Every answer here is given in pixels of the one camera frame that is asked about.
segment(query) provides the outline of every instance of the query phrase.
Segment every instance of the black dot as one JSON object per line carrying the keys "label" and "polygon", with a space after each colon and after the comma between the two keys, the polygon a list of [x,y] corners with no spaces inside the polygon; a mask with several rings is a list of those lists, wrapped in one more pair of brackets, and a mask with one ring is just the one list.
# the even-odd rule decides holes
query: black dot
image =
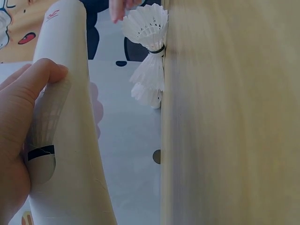
{"label": "black dot", "polygon": [[160,149],[156,150],[153,153],[152,158],[153,158],[154,162],[156,162],[157,164],[160,164]]}
{"label": "black dot", "polygon": [[127,62],[126,61],[116,61],[116,65],[118,67],[124,67],[127,65]]}

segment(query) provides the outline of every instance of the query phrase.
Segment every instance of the hand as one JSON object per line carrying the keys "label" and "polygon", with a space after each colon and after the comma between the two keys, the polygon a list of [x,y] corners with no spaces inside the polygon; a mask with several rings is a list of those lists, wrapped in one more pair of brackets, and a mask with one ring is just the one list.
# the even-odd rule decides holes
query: hand
{"label": "hand", "polygon": [[123,21],[125,9],[129,10],[133,6],[140,5],[142,0],[109,0],[109,12],[114,23]]}
{"label": "hand", "polygon": [[35,100],[48,82],[62,80],[67,72],[66,67],[41,59],[25,65],[0,84],[0,224],[9,222],[30,191],[21,149]]}

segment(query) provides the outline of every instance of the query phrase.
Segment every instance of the red logo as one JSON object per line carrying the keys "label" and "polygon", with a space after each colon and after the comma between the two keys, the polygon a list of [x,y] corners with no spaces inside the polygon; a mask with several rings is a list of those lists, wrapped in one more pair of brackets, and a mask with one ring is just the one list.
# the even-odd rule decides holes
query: red logo
{"label": "red logo", "polygon": [[58,12],[59,12],[59,11],[60,11],[60,10],[57,9],[57,10],[55,10],[53,13],[49,14],[49,15],[47,16],[47,21],[49,21],[49,20],[52,19],[53,17],[58,16]]}

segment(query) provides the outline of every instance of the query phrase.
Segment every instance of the black band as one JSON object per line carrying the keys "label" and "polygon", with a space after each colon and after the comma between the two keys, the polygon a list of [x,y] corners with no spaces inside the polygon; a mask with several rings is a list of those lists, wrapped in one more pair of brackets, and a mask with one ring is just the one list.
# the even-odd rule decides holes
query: black band
{"label": "black band", "polygon": [[161,53],[164,49],[165,49],[165,45],[163,45],[163,47],[161,49],[157,50],[157,51],[154,51],[154,52],[149,51],[149,52],[152,53],[152,54],[158,54],[158,53]]}
{"label": "black band", "polygon": [[54,145],[44,146],[42,148],[34,149],[28,152],[28,161],[46,155],[54,155]]}

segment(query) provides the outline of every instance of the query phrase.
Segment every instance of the finger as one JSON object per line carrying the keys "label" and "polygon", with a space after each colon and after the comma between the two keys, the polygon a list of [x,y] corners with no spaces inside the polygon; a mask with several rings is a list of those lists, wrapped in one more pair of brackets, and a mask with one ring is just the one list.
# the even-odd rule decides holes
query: finger
{"label": "finger", "polygon": [[18,79],[22,75],[22,73],[24,73],[30,66],[31,66],[31,64],[26,64],[26,65],[22,66],[19,70],[15,71],[3,83],[0,84],[0,90],[6,88],[8,85],[10,85],[16,79]]}
{"label": "finger", "polygon": [[57,65],[49,59],[41,59],[29,67],[9,87],[19,93],[23,91],[23,97],[34,102],[47,83],[60,81],[67,73],[66,67]]}
{"label": "finger", "polygon": [[126,9],[127,10],[131,9],[133,7],[133,5],[134,5],[133,0],[127,0],[126,1]]}
{"label": "finger", "polygon": [[141,3],[142,3],[142,0],[134,0],[134,5],[135,6],[141,5]]}
{"label": "finger", "polygon": [[109,12],[114,23],[123,18],[124,11],[125,5],[123,0],[109,0]]}

